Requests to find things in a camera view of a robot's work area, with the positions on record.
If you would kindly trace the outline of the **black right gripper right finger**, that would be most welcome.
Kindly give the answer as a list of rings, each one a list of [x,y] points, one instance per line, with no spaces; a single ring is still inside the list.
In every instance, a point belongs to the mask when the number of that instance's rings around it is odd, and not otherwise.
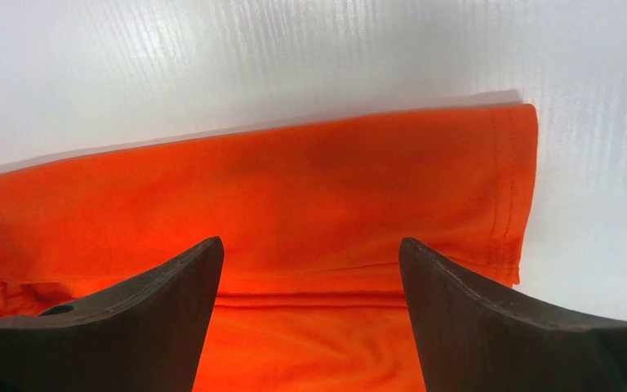
[[[627,321],[517,292],[405,238],[402,285],[429,391],[627,391]]]

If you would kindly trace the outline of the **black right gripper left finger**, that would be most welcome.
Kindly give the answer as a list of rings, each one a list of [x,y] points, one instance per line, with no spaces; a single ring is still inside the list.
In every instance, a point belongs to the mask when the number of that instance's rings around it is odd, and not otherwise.
[[[79,300],[0,318],[0,391],[190,391],[224,257],[208,238]]]

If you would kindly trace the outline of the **orange t shirt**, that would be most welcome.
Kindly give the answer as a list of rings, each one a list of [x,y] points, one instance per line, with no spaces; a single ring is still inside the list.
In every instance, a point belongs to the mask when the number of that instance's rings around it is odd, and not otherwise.
[[[518,283],[532,105],[411,111],[89,155],[0,175],[0,317],[218,236],[197,391],[420,391],[398,249]]]

